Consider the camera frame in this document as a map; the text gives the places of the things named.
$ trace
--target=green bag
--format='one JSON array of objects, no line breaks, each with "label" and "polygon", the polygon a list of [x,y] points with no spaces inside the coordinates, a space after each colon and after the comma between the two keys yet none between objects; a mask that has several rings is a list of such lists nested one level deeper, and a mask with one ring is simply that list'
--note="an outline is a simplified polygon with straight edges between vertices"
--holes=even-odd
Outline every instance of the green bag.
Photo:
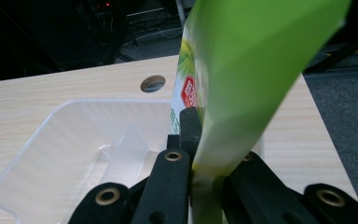
[{"label": "green bag", "polygon": [[220,176],[249,153],[302,69],[343,24],[349,4],[196,1],[184,28],[171,113],[173,133],[186,107],[196,106],[202,123],[193,162],[195,223],[221,223]]}]

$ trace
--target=snack bag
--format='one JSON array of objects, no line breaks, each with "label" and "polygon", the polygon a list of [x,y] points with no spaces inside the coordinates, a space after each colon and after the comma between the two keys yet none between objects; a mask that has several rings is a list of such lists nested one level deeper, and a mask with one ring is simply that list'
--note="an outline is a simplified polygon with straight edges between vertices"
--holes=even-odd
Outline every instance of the snack bag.
[{"label": "snack bag", "polygon": [[300,72],[343,24],[350,0],[197,0],[184,27],[172,99],[202,123],[193,162],[194,223],[220,223],[215,195],[249,153]]}]

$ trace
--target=dark background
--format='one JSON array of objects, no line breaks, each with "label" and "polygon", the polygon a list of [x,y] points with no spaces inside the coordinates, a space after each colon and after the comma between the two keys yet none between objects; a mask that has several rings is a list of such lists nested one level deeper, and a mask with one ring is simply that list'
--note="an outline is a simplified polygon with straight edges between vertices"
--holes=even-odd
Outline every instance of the dark background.
[{"label": "dark background", "polygon": [[[0,0],[0,80],[113,63],[131,38],[126,15],[146,1]],[[174,0],[158,1],[177,13]],[[327,44],[356,38],[358,0]]]}]

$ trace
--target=table hole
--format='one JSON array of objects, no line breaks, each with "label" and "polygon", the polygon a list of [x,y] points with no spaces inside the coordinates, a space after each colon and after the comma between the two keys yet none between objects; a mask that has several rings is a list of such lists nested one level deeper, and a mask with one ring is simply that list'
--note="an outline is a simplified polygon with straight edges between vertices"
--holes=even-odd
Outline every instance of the table hole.
[{"label": "table hole", "polygon": [[141,91],[143,92],[154,92],[159,91],[165,85],[165,77],[160,75],[155,75],[152,77],[147,77],[141,83]]}]

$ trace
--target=screw hole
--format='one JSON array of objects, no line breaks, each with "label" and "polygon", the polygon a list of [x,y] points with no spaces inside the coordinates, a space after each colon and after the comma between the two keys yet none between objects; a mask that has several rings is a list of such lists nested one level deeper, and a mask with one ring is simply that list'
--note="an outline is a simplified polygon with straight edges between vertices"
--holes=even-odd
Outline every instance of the screw hole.
[{"label": "screw hole", "polygon": [[165,160],[167,161],[179,161],[182,159],[182,154],[178,152],[168,152],[165,154]]},{"label": "screw hole", "polygon": [[153,212],[149,216],[149,221],[153,224],[162,224],[165,222],[165,214],[162,212]]},{"label": "screw hole", "polygon": [[141,91],[143,92],[154,92],[159,91],[165,85],[165,77],[163,76],[152,76],[147,77],[141,83]]},{"label": "screw hole", "polygon": [[102,189],[95,196],[95,202],[99,205],[109,205],[114,203],[120,197],[120,191],[117,188]]},{"label": "screw hole", "polygon": [[331,206],[342,207],[345,205],[345,199],[330,189],[319,189],[316,191],[316,195],[322,202]]}]

